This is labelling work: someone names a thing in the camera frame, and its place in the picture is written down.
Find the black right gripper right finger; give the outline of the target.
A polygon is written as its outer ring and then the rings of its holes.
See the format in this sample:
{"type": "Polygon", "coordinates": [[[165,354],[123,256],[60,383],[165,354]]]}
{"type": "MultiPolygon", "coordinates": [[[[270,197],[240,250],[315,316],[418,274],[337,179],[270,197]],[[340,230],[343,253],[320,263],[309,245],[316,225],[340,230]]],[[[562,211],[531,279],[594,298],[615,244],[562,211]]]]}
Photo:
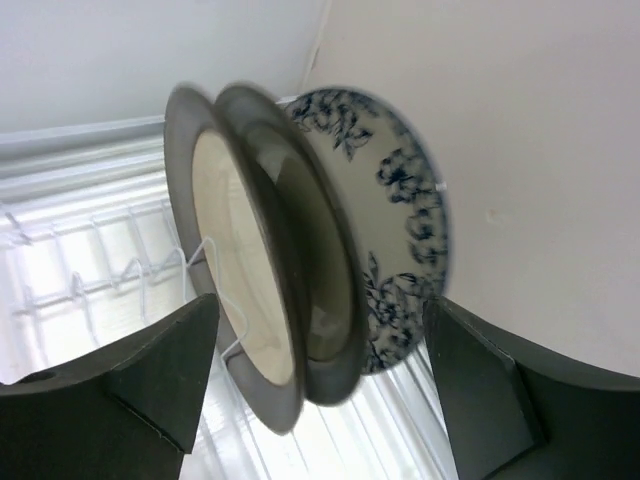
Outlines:
{"type": "Polygon", "coordinates": [[[556,353],[450,300],[426,348],[461,479],[636,479],[639,380],[556,353]]]}

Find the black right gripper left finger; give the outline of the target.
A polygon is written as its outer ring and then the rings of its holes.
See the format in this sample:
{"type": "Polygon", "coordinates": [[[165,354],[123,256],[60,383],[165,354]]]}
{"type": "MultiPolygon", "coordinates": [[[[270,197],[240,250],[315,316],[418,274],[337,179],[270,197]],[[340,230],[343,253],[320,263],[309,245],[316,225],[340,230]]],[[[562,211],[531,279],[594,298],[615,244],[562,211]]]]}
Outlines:
{"type": "Polygon", "coordinates": [[[219,303],[1,387],[4,479],[176,479],[193,450],[219,303]]]}

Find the blue floral plate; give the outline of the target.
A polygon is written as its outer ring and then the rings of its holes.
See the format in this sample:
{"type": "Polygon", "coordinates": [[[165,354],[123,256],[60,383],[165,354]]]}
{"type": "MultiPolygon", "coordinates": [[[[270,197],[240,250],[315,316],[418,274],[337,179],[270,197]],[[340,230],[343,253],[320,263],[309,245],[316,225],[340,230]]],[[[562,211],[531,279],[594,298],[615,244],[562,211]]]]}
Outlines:
{"type": "Polygon", "coordinates": [[[389,103],[320,88],[285,107],[337,189],[360,252],[368,304],[364,374],[405,360],[424,338],[423,305],[445,289],[449,222],[437,170],[389,103]]]}

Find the grey rim cream plate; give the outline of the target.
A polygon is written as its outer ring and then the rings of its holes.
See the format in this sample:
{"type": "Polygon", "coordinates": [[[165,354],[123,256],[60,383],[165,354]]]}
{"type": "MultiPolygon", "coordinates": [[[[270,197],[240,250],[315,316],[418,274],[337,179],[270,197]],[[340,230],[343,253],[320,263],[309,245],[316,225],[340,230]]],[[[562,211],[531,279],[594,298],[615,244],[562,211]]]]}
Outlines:
{"type": "Polygon", "coordinates": [[[258,205],[269,190],[229,123],[193,85],[170,93],[164,160],[191,281],[219,301],[226,370],[256,417],[283,435],[300,416],[306,367],[302,303],[284,292],[294,270],[269,246],[258,205]]]}
{"type": "Polygon", "coordinates": [[[214,106],[269,190],[258,205],[269,246],[294,270],[284,292],[302,303],[306,397],[338,405],[360,380],[369,331],[348,215],[320,155],[271,94],[237,82],[214,106]]]}

